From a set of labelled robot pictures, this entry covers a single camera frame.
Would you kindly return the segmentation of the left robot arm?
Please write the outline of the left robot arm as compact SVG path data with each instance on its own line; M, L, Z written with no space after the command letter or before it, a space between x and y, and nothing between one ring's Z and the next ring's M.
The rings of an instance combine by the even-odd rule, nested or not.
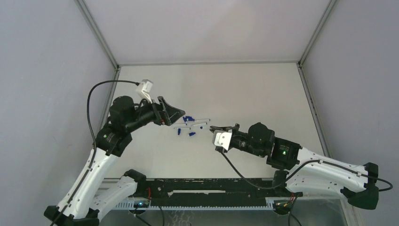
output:
M113 164L132 141L132 132L153 122L171 126L185 115L172 107L162 96L158 103L134 103L128 96L116 98L106 124L95 137L85 167L66 196L57 204L48 206L44 216L56 226L97 226L105 215L128 196L146 193L146 176L128 170L116 185L96 196L96 192Z

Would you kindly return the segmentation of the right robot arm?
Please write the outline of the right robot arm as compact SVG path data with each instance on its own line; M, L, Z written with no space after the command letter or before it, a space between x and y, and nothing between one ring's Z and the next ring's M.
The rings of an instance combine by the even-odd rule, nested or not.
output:
M260 186L249 179L258 189L272 190L278 196L286 193L320 194L346 199L357 208L374 210L382 192L378 165L366 163L354 165L319 155L298 143L276 137L275 132L258 122L247 132L239 130L239 124L229 127L210 126L215 150L226 158L231 149L265 158L266 164L276 169L272 184Z

